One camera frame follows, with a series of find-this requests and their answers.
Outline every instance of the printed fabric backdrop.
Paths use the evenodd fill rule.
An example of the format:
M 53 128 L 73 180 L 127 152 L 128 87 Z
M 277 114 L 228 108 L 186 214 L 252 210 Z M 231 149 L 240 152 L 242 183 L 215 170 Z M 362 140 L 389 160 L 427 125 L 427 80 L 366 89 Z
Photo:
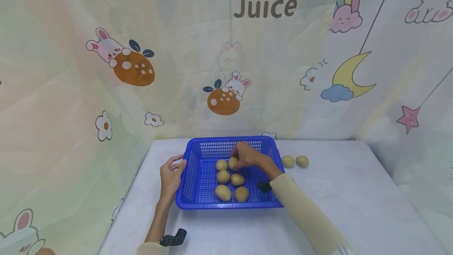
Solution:
M 229 135 L 366 141 L 453 254 L 453 0 L 0 6 L 1 254 L 95 254 L 153 140 Z

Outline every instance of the table surface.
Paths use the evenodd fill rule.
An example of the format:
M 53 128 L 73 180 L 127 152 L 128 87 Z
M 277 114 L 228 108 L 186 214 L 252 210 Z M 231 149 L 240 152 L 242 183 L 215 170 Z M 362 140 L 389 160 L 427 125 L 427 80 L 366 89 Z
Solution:
M 133 255 L 160 195 L 160 166 L 189 139 L 153 142 L 100 255 Z M 445 255 L 399 188 L 361 141 L 277 140 L 281 156 L 306 155 L 308 168 L 287 168 L 299 187 L 340 229 L 357 255 Z M 315 255 L 284 208 L 183 211 L 173 204 L 166 234 L 184 228 L 170 254 Z

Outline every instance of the basket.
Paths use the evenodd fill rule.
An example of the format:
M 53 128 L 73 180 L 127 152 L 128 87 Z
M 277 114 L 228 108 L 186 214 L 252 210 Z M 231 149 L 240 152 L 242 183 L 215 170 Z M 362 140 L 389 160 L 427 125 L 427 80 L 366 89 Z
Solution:
M 232 192 L 229 202 L 220 201 L 215 196 L 217 182 L 217 160 L 228 160 L 237 142 L 245 141 L 252 148 L 267 155 L 284 172 L 280 154 L 274 139 L 267 136 L 253 137 L 221 137 L 221 138 L 196 138 L 191 139 L 184 153 L 187 166 L 181 176 L 181 186 L 176 193 L 176 204 L 181 209 L 261 209 L 283 207 L 275 198 L 272 191 L 263 193 L 258 188 L 260 181 L 269 181 L 261 169 L 252 166 L 239 169 L 238 173 L 244 176 L 245 186 L 249 191 L 248 201 L 239 203 L 234 197 L 236 187 L 226 184 Z

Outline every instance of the sleeve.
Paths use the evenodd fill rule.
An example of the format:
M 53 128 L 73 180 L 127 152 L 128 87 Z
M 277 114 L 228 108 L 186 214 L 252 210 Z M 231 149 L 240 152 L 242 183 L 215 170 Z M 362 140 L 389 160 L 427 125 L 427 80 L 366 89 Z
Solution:
M 355 253 L 346 247 L 339 246 L 332 252 L 331 255 L 355 255 Z
M 169 248 L 160 245 L 157 242 L 145 242 L 142 243 L 135 255 L 168 255 Z
M 305 195 L 289 174 L 282 174 L 270 183 L 274 195 L 310 241 L 318 255 L 331 255 L 337 246 L 350 248 L 345 237 Z

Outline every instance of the pink star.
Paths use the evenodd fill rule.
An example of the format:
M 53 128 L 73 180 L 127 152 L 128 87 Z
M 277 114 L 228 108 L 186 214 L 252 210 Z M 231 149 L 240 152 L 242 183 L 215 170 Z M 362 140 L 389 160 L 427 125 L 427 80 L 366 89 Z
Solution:
M 417 115 L 418 112 L 420 111 L 420 108 L 412 110 L 404 105 L 402 106 L 402 108 L 403 116 L 399 120 L 397 120 L 396 123 L 405 125 L 406 135 L 408 135 L 412 127 L 418 127 Z

